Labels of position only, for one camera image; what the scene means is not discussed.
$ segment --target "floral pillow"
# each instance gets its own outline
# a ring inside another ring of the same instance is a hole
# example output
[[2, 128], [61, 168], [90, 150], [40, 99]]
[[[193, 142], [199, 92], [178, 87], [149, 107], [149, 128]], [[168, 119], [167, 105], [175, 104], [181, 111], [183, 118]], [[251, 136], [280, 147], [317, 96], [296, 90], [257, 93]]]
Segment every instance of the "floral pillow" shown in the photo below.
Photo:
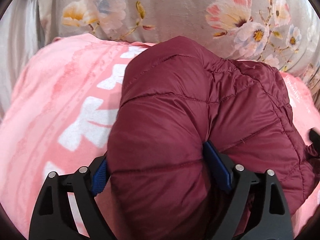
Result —
[[300, 76], [313, 94], [320, 88], [320, 20], [308, 0], [39, 0], [39, 10], [47, 42], [82, 33], [152, 43], [183, 35], [220, 57]]

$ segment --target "quilted jacket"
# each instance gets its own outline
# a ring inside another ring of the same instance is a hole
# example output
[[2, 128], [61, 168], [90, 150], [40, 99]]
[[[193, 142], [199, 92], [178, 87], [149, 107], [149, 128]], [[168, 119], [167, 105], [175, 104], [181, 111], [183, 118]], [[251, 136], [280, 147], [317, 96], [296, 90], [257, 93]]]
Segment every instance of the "quilted jacket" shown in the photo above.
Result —
[[218, 220], [228, 197], [210, 184], [207, 140], [251, 171], [273, 169], [291, 214], [318, 181], [278, 70], [176, 37], [129, 63], [108, 141], [112, 189], [136, 239], [202, 239]]

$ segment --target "pink fleece blanket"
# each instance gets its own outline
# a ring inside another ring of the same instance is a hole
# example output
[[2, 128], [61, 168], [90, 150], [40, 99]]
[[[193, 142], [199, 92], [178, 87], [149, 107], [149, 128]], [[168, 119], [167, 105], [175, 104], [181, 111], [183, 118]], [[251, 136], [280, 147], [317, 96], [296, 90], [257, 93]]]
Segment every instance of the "pink fleece blanket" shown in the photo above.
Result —
[[[0, 202], [28, 237], [33, 207], [50, 171], [73, 173], [103, 155], [116, 119], [124, 70], [152, 44], [102, 41], [90, 34], [56, 39], [27, 64], [0, 126]], [[283, 73], [293, 122], [306, 144], [308, 129], [320, 130], [310, 92]], [[295, 233], [319, 204], [318, 188], [293, 217]], [[69, 195], [79, 232], [86, 235], [75, 198]], [[119, 240], [132, 239], [110, 184], [96, 198]]]

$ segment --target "silver screw head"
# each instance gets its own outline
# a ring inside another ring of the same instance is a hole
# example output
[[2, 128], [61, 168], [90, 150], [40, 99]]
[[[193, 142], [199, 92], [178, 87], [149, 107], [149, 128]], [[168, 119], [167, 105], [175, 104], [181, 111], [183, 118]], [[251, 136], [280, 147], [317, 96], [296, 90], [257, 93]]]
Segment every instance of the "silver screw head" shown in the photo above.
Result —
[[85, 167], [85, 166], [83, 166], [83, 167], [81, 167], [81, 168], [79, 169], [79, 172], [80, 172], [80, 173], [86, 173], [87, 170], [88, 170], [88, 168]]
[[273, 170], [267, 170], [269, 176], [274, 176], [275, 172]]
[[241, 164], [237, 164], [236, 165], [236, 170], [237, 171], [244, 171], [244, 166], [242, 166]]
[[54, 178], [56, 176], [56, 172], [55, 171], [51, 171], [48, 175], [49, 178]]

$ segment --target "pink flower print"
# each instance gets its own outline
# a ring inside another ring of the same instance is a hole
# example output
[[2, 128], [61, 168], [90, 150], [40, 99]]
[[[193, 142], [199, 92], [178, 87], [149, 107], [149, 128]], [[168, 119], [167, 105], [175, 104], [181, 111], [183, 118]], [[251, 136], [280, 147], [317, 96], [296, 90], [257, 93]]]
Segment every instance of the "pink flower print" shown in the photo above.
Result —
[[229, 31], [251, 20], [251, 5], [252, 0], [215, 0], [205, 17], [212, 28]]
[[276, 0], [272, 7], [272, 13], [275, 20], [275, 27], [287, 25], [291, 21], [289, 5], [286, 0]]
[[89, 0], [92, 1], [98, 10], [99, 24], [102, 30], [108, 34], [119, 29], [126, 14], [125, 0]]

